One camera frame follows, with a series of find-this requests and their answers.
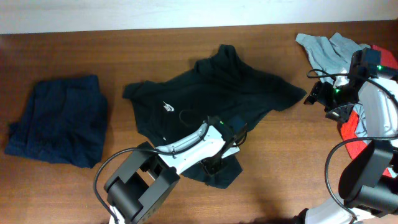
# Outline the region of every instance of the folded navy shirt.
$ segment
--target folded navy shirt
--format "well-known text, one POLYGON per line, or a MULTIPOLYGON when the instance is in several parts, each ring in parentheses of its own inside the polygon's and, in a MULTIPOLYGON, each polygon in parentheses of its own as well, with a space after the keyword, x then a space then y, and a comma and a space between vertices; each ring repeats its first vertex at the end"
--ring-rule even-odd
POLYGON ((9 126, 5 153, 92 168, 102 157, 107 109, 96 75, 40 82, 21 121, 9 126))

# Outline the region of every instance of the logo print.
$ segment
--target logo print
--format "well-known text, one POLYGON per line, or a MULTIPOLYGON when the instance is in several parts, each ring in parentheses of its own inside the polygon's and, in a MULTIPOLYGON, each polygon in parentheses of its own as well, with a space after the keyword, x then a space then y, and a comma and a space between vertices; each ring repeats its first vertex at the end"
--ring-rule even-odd
POLYGON ((168 112, 173 112, 174 111, 174 107, 172 107, 170 104, 167 104, 166 102, 164 102, 163 107, 168 111, 168 112))

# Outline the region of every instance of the garment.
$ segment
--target garment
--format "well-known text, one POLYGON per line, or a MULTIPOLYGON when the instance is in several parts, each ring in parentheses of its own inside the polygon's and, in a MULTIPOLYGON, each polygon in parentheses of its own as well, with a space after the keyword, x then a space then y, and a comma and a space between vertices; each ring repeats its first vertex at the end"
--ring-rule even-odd
MULTIPOLYGON (((312 68, 322 69, 330 74, 347 73, 353 53, 369 45, 358 45, 354 41, 335 33, 330 40, 326 37, 314 37, 307 34, 298 34, 296 42, 301 44, 308 53, 312 68)), ((333 84, 330 77, 321 78, 322 82, 333 84)))
POLYGON ((101 160, 106 114, 95 75, 40 82, 21 121, 10 125, 5 153, 92 168, 101 160))
MULTIPOLYGON (((123 97, 132 102, 138 132, 154 146, 161 146, 193 133, 206 116, 219 116, 223 121, 240 116, 250 131, 268 112, 289 108, 305 94, 280 77, 246 65, 233 46, 221 45, 215 56, 197 61, 194 69, 164 83, 130 84, 123 97), (181 122, 182 110, 195 114, 183 116, 181 122)), ((192 167, 183 175, 219 188, 226 188, 237 176, 227 177, 233 167, 211 180, 190 175, 202 172, 198 169, 192 167)))

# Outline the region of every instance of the black shirt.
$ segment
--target black shirt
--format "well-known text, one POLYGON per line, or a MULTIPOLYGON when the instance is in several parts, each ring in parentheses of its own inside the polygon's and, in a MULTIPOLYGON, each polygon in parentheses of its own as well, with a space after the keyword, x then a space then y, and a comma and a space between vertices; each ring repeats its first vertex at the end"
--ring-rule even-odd
POLYGON ((197 61, 194 69, 164 83, 130 84, 123 97, 132 102, 138 132, 161 146, 196 131, 207 115, 224 121, 240 116, 250 131, 268 112, 289 108, 305 94, 278 76, 246 65, 233 46, 221 45, 215 56, 197 61), (181 110, 195 111, 184 113, 189 125, 180 122, 181 110))

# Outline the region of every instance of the wooden surface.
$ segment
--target wooden surface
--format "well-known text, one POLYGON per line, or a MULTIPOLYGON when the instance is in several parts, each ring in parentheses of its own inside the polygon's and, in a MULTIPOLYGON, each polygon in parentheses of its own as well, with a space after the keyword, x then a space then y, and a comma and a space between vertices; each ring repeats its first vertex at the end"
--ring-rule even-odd
MULTIPOLYGON (((162 82, 233 44, 250 66, 275 73, 310 91, 315 80, 299 33, 331 37, 339 32, 358 43, 377 44, 398 56, 398 23, 355 22, 201 29, 123 30, 0 36, 0 219, 1 223, 106 223, 109 214, 94 196, 94 169, 7 156, 7 124, 17 121, 35 82, 94 73, 109 101, 103 160, 146 138, 137 133, 128 83, 162 82)), ((340 141, 336 123, 320 105, 302 102, 270 112, 248 134, 238 160, 244 171, 226 190, 182 178, 151 223, 239 223, 291 217, 329 198, 323 166, 340 141)), ((99 189, 124 160, 115 159, 99 178, 99 189)), ((344 148, 331 162, 336 184, 349 162, 344 148)), ((366 223, 397 223, 388 216, 366 223)))

